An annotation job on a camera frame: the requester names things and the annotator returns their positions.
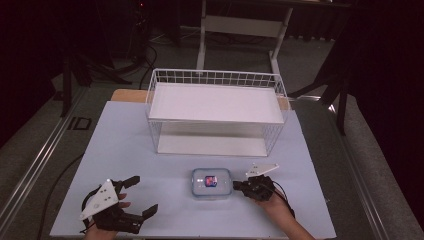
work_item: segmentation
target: table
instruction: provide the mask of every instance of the table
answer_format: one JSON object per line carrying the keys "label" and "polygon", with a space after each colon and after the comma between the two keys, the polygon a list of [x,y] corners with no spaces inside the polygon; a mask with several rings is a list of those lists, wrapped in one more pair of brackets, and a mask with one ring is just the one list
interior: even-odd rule
{"label": "table", "polygon": [[128,213],[159,204],[133,238],[285,238],[262,210],[233,192],[226,200],[199,201],[191,194],[191,171],[223,167],[233,180],[245,180],[252,163],[278,163],[267,174],[285,188],[297,220],[316,238],[335,237],[325,199],[294,111],[267,158],[158,155],[146,123],[143,92],[117,90],[106,104],[85,156],[56,218],[51,235],[81,236],[78,220],[83,198],[105,181],[139,175],[141,182],[127,189]]}

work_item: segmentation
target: white plastic part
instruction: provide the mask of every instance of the white plastic part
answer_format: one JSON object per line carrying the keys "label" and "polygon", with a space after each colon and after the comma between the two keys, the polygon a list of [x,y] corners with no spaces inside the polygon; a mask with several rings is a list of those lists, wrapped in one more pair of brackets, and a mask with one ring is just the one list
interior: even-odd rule
{"label": "white plastic part", "polygon": [[250,170],[246,173],[247,177],[256,177],[267,172],[270,172],[274,169],[279,168],[280,166],[276,163],[273,164],[256,164],[254,163]]}
{"label": "white plastic part", "polygon": [[93,199],[91,199],[91,201],[87,204],[84,211],[82,211],[79,219],[84,220],[91,217],[117,202],[119,202],[119,199],[118,195],[116,195],[112,181],[107,179],[99,191],[97,191],[96,195],[94,195]]}

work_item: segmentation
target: tripod leg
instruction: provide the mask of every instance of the tripod leg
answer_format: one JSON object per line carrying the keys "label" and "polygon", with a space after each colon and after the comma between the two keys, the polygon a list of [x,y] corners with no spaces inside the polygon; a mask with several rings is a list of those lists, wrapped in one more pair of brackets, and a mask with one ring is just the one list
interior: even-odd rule
{"label": "tripod leg", "polygon": [[328,84],[319,101],[325,106],[330,106],[334,102],[334,100],[336,100],[341,88],[342,83],[340,82],[340,80]]}
{"label": "tripod leg", "polygon": [[114,81],[116,83],[132,84],[131,82],[128,82],[128,81],[116,76],[115,74],[113,74],[112,72],[110,72],[109,70],[104,68],[103,66],[95,63],[94,61],[92,61],[91,59],[89,59],[88,57],[86,57],[82,54],[78,54],[78,58],[81,59],[83,62],[89,64],[91,67],[95,68],[96,71],[100,72],[101,74],[103,74],[104,76],[108,77],[109,79],[111,79],[112,81]]}
{"label": "tripod leg", "polygon": [[304,88],[302,88],[300,90],[297,90],[296,92],[289,93],[289,94],[287,94],[287,96],[288,97],[291,97],[291,98],[298,98],[298,97],[300,97],[300,96],[302,96],[302,95],[304,95],[304,94],[306,94],[306,93],[308,93],[308,92],[310,92],[310,91],[312,91],[314,89],[317,89],[317,88],[319,88],[321,86],[324,86],[326,84],[331,84],[336,79],[337,79],[337,75],[331,75],[331,76],[329,76],[328,78],[326,78],[324,80],[315,81],[312,84],[310,84],[310,85],[308,85],[308,86],[306,86],[306,87],[304,87]]}
{"label": "tripod leg", "polygon": [[86,87],[90,86],[93,80],[91,79],[90,73],[88,72],[87,68],[82,65],[82,63],[78,60],[77,56],[75,56],[74,53],[70,54],[69,60],[71,64],[72,73],[75,75],[75,78],[79,85]]}
{"label": "tripod leg", "polygon": [[62,113],[60,117],[66,116],[72,104],[72,82],[71,82],[71,63],[68,53],[63,56],[63,92],[62,92]]}

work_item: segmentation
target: wire basket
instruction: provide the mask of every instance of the wire basket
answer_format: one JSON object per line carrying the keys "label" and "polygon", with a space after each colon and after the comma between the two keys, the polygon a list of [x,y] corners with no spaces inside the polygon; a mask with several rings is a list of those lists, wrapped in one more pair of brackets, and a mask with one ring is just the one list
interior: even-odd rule
{"label": "wire basket", "polygon": [[173,154],[268,156],[291,110],[280,75],[235,71],[155,69],[146,103],[156,151]]}

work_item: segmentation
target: gray floor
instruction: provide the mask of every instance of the gray floor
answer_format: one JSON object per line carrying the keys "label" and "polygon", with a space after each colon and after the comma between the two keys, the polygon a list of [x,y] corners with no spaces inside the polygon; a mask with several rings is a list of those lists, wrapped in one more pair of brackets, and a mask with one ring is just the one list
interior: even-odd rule
{"label": "gray floor", "polygon": [[[165,38],[156,39],[151,43],[158,53],[155,67],[177,69],[196,67],[198,39],[195,36],[197,33],[196,30],[186,31],[187,33],[193,31],[194,35],[182,39],[181,47],[169,44]],[[273,48],[273,40],[267,39],[257,44],[226,45],[222,44],[226,40],[225,37],[208,36],[208,39],[205,69],[271,71],[267,51]],[[332,42],[325,41],[304,42],[287,39],[284,42],[278,61],[287,92],[298,90],[313,81],[331,47]],[[149,51],[149,56],[153,58],[152,51]],[[64,131],[37,182],[31,186],[32,190],[28,193],[20,210],[16,211],[14,218],[9,218],[10,226],[4,239],[36,237],[42,208],[50,186],[65,166],[84,152],[104,103],[110,99],[115,89],[138,88],[144,71],[145,69],[141,69],[125,76],[125,79],[133,82],[131,86],[119,86],[104,79],[96,79],[91,88],[79,91],[81,92],[80,101],[76,102],[71,117],[91,118],[92,126],[87,131]],[[60,80],[61,76],[54,79],[55,83]],[[320,88],[311,92],[310,95],[319,96],[322,91],[323,88]],[[325,126],[332,124],[334,116],[323,109],[319,103],[299,100],[294,102],[293,106],[301,119],[311,157],[336,228],[337,239],[424,239],[423,231],[403,198],[378,144],[356,106],[355,99],[349,96],[346,137],[328,131]],[[60,111],[60,102],[49,101],[0,150],[0,206],[7,203],[16,184],[34,159],[37,159],[37,154],[48,140],[50,133],[58,126],[57,124],[68,126],[69,122],[64,120],[60,122]],[[354,165],[366,186],[366,193],[371,196],[371,203],[375,204],[371,207],[375,207],[384,226],[382,232],[385,234],[382,236],[374,236],[375,231],[372,224],[368,222],[369,218],[355,188],[355,178],[351,177],[349,162],[340,161],[346,158],[346,154],[353,156]],[[42,239],[50,239],[48,236],[50,228],[77,166],[78,164],[73,165],[65,173],[53,192]]]}

